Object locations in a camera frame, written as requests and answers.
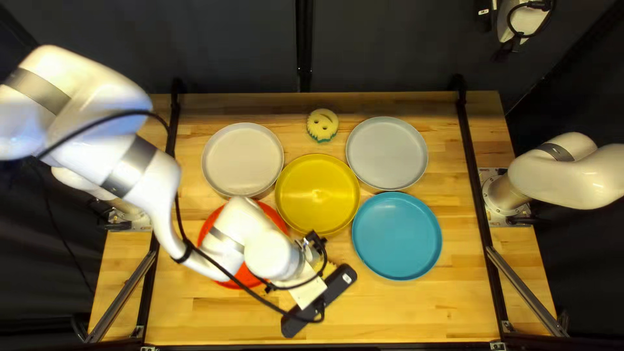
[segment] butcher block tabletop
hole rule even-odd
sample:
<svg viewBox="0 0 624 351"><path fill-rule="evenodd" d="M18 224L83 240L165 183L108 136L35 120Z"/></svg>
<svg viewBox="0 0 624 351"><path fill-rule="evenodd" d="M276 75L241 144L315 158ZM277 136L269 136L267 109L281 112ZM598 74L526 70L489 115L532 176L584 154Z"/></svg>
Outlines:
<svg viewBox="0 0 624 351"><path fill-rule="evenodd" d="M429 163L423 177L402 190L422 200L442 229L442 254L425 276L408 282L384 279L358 258L351 226L329 238L329 260L347 263L357 282L326 310L325 321L308 325L292 339L281 335L281 315L241 290L220 287L171 260L160 250L145 342L153 345L381 344L490 341L499 338L470 192L454 92L186 94L175 148L182 167L179 188L184 229L196 242L202 224L225 203L202 174L201 155L219 129L254 122L279 138L285 165L306 154L328 154L346 162L349 133L370 117L392 116L423 136ZM152 95L154 110L168 119L170 97ZM317 143L306 132L311 111L324 107L340 121L331 142ZM473 91L466 105L479 167L507 167L514 159L500 98ZM139 135L164 149L166 135L148 121ZM361 183L360 204L380 192ZM275 193L261 201L275 208ZM494 247L554 314L554 306L532 227L492 228ZM108 234L89 328L93 328L147 253L150 233ZM547 334L505 277L501 277L509 320L531 334ZM288 292L262 296L282 309L295 305ZM105 336L128 337L135 327L141 286Z"/></svg>

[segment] black cable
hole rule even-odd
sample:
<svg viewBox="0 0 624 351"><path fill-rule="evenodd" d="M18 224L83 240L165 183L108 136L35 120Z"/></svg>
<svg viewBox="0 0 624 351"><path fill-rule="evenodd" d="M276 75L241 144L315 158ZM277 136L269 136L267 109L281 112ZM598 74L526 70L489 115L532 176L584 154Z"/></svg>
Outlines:
<svg viewBox="0 0 624 351"><path fill-rule="evenodd" d="M52 152L55 149L57 149L59 146L63 145L64 143L66 143L67 141L71 140L75 136L78 136L79 134L81 134L81 133L83 133L85 131L88 131L89 129L91 129L93 127L99 126L100 124L106 123L108 121L112 121L114 119L123 118L123 117L129 117L129 116L133 116L133 115L145 115L145 116L153 117L154 119L158 120L164 126L165 130L167 131L167 135L169 135L169 126L167 125L165 120L162 119L162 117L160 117L156 113L151 112L151 111L145 111L145 110L123 111L123 112L119 112L119 113L113 114L111 116L105 117L103 119L99 119L97 121L94 121L94 122L92 122L92 123L90 123L90 124L80 128L80 129L70 133L68 136L65 136L65 137L61 138L60 140L55 142L52 146L48 147L47 149L45 149L41 153L39 153L39 155L37 155L37 159L42 159L46 155L50 154L50 152ZM306 322L306 323L321 323L322 321L325 320L325 309L324 309L324 306L318 306L317 307L317 309L319 310L319 313L321 314L321 317L319 319L305 319L305 318L301 318L301 317L299 317L297 315L291 314L291 313L289 313L289 312L279 308L275 304L273 304L270 301L264 299L263 297L261 297L260 295L256 294L254 291L249 289L245 284L243 284L240 280L238 280L234 275L229 273L227 271L227 269L223 268L217 261L213 260L206 253L204 253L203 251L201 251L200 249L195 247L191 243L191 241L188 239L186 233L184 232L184 227L182 225L182 217L180 216L180 201L179 201L178 198L179 198L179 196L178 196L178 193L176 192L176 194L175 194L175 214L176 214L176 217L177 217L178 228L180 229L180 235L182 236L183 241L185 242L186 245L191 246L193 251L198 253L204 259L207 259L210 263L212 263L216 268L218 268L221 272L223 272L228 278L230 278L230 280L232 280L234 283L236 283L241 289L243 289L246 293L251 295L254 299L259 301L263 305L269 307L270 309L274 310L275 312L279 312L281 315L283 315L285 317L288 317L288 318L291 318L291 319L295 319L295 320L299 320L300 322ZM52 216L52 212L49 211L49 214L50 214L51 220L54 222L54 219L53 219L53 216ZM321 250L323 250L323 252L325 253L325 255L324 255L325 261L323 262L323 268L320 270L320 272L323 271L323 269L325 268L325 266L327 264L327 255L326 255L324 247L322 247Z"/></svg>
<svg viewBox="0 0 624 351"><path fill-rule="evenodd" d="M540 26L535 30L535 32L533 32L531 34L525 34L524 32L518 32L514 28L514 25L511 23L511 15L514 13L514 11L516 11L516 10L522 8L522 7L529 7L531 9L541 9L542 11L548 11L548 14L546 14L546 18L544 18L544 20L542 21ZM514 6L514 7L512 7L512 9L509 10L509 12L507 13L507 27L509 27L509 30L512 31L512 33L514 34L514 37L519 37L519 38L534 37L534 36L540 34L546 28L546 26L548 26L548 24L550 23L550 17L552 15L554 9L555 9L555 0L523 2L521 4L518 4L518 5Z"/></svg>
<svg viewBox="0 0 624 351"><path fill-rule="evenodd" d="M74 261L74 265L76 265L76 268L78 269L78 271L80 272L80 275L82 276L82 280L84 281L84 285L86 285L87 289L89 289L89 292L91 293L91 296L95 296L95 292L94 292L93 288L91 287L91 285L89 285L89 281L87 280L87 276L85 275L84 271L82 270L82 267L80 267L80 264L78 264L78 260L76 259L76 255L74 255L74 252L69 247L69 244L65 240L65 237L63 236L61 230L59 229L59 226L56 223L56 220L54 219L54 214L52 213L52 207L50 206L49 194L47 192L46 182L45 182L45 180L43 178L43 175L39 172L39 169L37 169L37 166L35 164L29 162L29 166L31 166L31 168L34 170L35 174L37 174L37 176L39 177L39 182L41 183L41 188L43 190L43 197L44 197L44 202L46 204L47 214L48 214L48 217L50 218L50 223L52 224L52 228L54 229L56 234L59 236L59 238L61 238L61 242L63 243L63 246L65 246L65 249L67 249L67 252L69 252L69 255L72 257L72 260Z"/></svg>
<svg viewBox="0 0 624 351"><path fill-rule="evenodd" d="M102 118L102 119L98 119L97 121L91 122L88 125L70 133L69 135L61 138L60 140L58 140L57 142L55 142L52 146L48 147L47 149L43 150L41 153L39 153L39 155L37 155L37 160L41 160L43 157L47 156L50 152L54 151L57 147L65 144L67 141L69 141L70 139L73 139L75 136L78 136L79 134L82 134L86 131L88 131L89 129L93 128L93 127L97 127L100 124L112 121L114 119L118 119L118 118L123 118L123 117L129 117L129 116L133 116L133 115L143 115L143 116L149 116L152 117L154 119L156 119L157 121L159 121L163 127L165 128L165 130L167 130L167 134L169 134L169 126L167 125L167 122L165 122L164 119L162 119L162 117L160 117L159 115L155 114L152 111L147 111L147 110L128 110L128 111L122 111L116 114L112 114L108 117Z"/></svg>
<svg viewBox="0 0 624 351"><path fill-rule="evenodd" d="M261 278L261 277L255 275L255 274L253 274L253 273L251 273L251 274L253 274L253 276L256 277L256 279L261 281L263 284L265 284L271 290L290 290L290 289L295 289L295 288L298 288L298 287L302 287L302 286L304 286L304 285L306 285L308 283L311 283L317 277L322 277L323 276L323 271L325 270L325 267L327 267L327 261L328 261L328 259L327 259L327 251L325 250L325 246L323 244L321 244L321 243L317 243L317 244L320 246L321 252L323 253L323 265L321 266L321 269L319 269L319 271L314 276L312 276L312 278L310 278L310 279L308 279L308 280L306 280L304 282L301 282L301 283L295 284L295 285L291 285L289 287L279 287L279 286L277 286L277 285L267 281L264 278Z"/></svg>

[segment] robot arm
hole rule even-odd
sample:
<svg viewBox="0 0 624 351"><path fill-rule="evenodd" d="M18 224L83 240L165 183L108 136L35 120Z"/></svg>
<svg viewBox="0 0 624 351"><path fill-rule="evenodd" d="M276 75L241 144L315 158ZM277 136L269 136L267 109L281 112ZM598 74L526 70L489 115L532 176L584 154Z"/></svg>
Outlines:
<svg viewBox="0 0 624 351"><path fill-rule="evenodd" d="M491 208L511 212L531 199L597 209L624 195L623 172L624 144L598 149L581 133L565 133L518 156L484 190L484 199Z"/></svg>
<svg viewBox="0 0 624 351"><path fill-rule="evenodd" d="M119 73L55 46L34 50L0 85L0 160L38 154L95 120L152 108L149 96ZM101 124L53 150L43 161L70 186L111 200L121 198L151 218L160 245L174 259L186 245L173 228L171 209L180 166L135 133L145 116ZM288 280L301 268L302 251L250 199L233 198L200 249L231 274L244 260L256 275ZM211 279L228 277L195 251L183 265Z"/></svg>

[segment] blue plate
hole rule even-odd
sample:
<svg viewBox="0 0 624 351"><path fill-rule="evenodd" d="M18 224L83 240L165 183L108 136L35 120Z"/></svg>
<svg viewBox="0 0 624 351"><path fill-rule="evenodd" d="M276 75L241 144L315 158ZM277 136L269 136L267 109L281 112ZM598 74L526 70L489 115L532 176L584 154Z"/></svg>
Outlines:
<svg viewBox="0 0 624 351"><path fill-rule="evenodd" d="M436 216L422 201L402 192L368 199L353 220L352 235L364 264L391 280L422 277L442 251Z"/></svg>

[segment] sponge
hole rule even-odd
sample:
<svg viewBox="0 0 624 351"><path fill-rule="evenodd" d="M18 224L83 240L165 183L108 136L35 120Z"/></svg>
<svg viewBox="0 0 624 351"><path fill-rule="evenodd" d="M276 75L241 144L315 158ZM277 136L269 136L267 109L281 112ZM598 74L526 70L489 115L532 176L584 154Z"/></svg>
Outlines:
<svg viewBox="0 0 624 351"><path fill-rule="evenodd" d="M338 116L328 109L317 109L308 116L308 134L317 142L330 141L338 132Z"/></svg>
<svg viewBox="0 0 624 351"><path fill-rule="evenodd" d="M322 266L323 266L323 260L320 259L314 263L314 266L312 266L312 269L314 269L315 272L318 272L319 270L321 270ZM336 269L338 269L338 266L334 262L328 260L327 266L325 266L325 270L323 271L323 279L327 278Z"/></svg>

